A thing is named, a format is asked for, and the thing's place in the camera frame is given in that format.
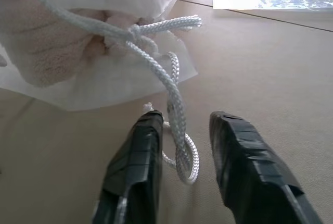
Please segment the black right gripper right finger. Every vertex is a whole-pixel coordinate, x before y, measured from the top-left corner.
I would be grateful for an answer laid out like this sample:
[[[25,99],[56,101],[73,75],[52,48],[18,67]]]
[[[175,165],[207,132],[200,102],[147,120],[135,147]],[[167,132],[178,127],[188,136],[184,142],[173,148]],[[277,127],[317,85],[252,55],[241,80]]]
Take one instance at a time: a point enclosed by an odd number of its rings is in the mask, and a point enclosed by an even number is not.
[[[216,181],[236,224],[324,224],[286,163],[246,120],[210,115]]]

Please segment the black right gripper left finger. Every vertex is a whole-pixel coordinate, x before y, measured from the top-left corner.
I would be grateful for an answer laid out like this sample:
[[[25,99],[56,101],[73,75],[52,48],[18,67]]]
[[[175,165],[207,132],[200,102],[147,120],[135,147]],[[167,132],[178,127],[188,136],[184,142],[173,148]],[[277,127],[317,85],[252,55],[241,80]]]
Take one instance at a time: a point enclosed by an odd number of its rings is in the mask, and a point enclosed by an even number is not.
[[[110,161],[92,224],[157,224],[163,117],[143,114]]]

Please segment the white drawstring bag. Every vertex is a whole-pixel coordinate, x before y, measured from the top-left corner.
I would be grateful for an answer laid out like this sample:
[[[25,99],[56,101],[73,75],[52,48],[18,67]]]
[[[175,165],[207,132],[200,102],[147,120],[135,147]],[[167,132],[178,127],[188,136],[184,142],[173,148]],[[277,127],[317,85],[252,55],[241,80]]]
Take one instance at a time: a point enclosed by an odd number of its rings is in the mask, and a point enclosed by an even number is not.
[[[27,83],[0,43],[0,88],[66,110],[128,102],[165,89],[143,59],[149,55],[164,76],[180,82],[196,74],[184,43],[173,31],[200,26],[197,16],[167,20],[176,0],[39,0],[62,20],[88,33],[118,41],[124,57],[93,58],[71,78],[50,86]]]

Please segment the beige terry towel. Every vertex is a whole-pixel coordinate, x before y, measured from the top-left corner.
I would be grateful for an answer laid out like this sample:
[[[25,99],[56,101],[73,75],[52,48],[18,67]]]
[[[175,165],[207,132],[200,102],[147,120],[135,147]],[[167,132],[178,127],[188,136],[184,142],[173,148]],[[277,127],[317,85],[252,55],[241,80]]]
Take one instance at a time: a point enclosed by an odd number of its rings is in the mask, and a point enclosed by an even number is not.
[[[78,73],[93,58],[129,53],[52,13],[39,0],[0,0],[0,43],[27,83],[50,86]]]

